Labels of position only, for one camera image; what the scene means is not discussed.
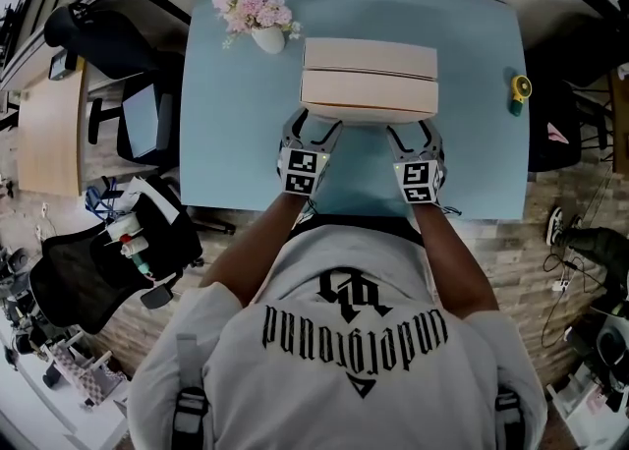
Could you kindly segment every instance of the black graphic logo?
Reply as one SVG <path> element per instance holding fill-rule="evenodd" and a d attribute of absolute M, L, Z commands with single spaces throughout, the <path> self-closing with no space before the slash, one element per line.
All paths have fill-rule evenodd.
<path fill-rule="evenodd" d="M 338 284 L 336 291 L 332 289 L 332 278 Z M 319 275 L 318 282 L 318 294 L 331 304 L 339 304 L 341 315 L 348 323 L 361 312 L 354 306 L 371 306 L 381 317 L 391 311 L 391 307 L 379 303 L 377 284 L 363 277 L 363 272 L 356 268 L 327 270 Z"/>
<path fill-rule="evenodd" d="M 316 326 L 308 318 L 266 306 L 262 329 L 262 346 L 266 350 L 279 346 L 285 354 L 303 361 L 321 361 L 343 368 L 361 398 L 372 391 L 374 377 L 382 370 L 401 367 L 410 371 L 415 357 L 421 357 L 418 353 L 425 356 L 447 341 L 445 319 L 438 309 L 420 312 L 410 321 L 386 327 L 378 334 L 363 334 L 360 329 L 334 332 L 327 326 Z"/>

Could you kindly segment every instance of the tabletop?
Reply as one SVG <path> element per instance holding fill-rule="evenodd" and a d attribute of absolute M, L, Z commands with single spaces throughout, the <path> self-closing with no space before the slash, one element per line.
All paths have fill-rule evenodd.
<path fill-rule="evenodd" d="M 621 80 L 616 70 L 608 75 L 613 117 L 613 171 L 629 174 L 629 78 Z"/>
<path fill-rule="evenodd" d="M 87 65 L 53 82 L 48 75 L 23 91 L 18 132 L 20 190 L 79 197 L 82 120 L 86 120 Z"/>
<path fill-rule="evenodd" d="M 410 43 L 437 49 L 439 109 L 448 177 L 444 205 L 469 219 L 520 219 L 526 193 L 529 113 L 509 111 L 510 80 L 526 74 L 515 12 L 495 0 L 286 0 L 311 37 Z M 182 201 L 264 210 L 280 192 L 282 126 L 299 107 L 304 41 L 277 55 L 241 36 L 223 49 L 225 22 L 196 0 L 181 115 Z M 309 120 L 305 130 L 324 130 Z M 398 131 L 425 139 L 418 124 Z M 384 128 L 346 127 L 314 197 L 318 212 L 405 215 Z"/>

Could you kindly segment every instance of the white t-shirt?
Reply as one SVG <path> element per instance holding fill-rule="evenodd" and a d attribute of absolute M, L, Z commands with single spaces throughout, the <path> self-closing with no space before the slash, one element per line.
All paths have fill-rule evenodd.
<path fill-rule="evenodd" d="M 535 448 L 546 404 L 516 324 L 437 307 L 426 267 L 406 240 L 324 226 L 287 243 L 246 309 L 219 283 L 187 291 L 131 385 L 136 448 L 171 447 L 179 333 L 204 358 L 205 448 L 490 449 L 499 385 Z"/>

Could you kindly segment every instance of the strap buckle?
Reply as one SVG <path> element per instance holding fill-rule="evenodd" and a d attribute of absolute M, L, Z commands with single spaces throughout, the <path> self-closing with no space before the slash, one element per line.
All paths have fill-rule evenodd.
<path fill-rule="evenodd" d="M 187 434 L 198 434 L 208 405 L 205 392 L 200 387 L 188 387 L 179 391 L 173 429 Z"/>
<path fill-rule="evenodd" d="M 520 408 L 520 398 L 518 395 L 510 390 L 500 389 L 498 396 L 495 398 L 495 409 L 497 412 L 504 412 L 505 410 L 518 410 Z"/>

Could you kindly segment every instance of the power strip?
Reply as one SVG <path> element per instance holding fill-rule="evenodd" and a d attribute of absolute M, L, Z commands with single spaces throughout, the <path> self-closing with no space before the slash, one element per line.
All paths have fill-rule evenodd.
<path fill-rule="evenodd" d="M 570 286 L 570 279 L 559 279 L 552 283 L 552 291 L 555 293 L 562 293 Z"/>

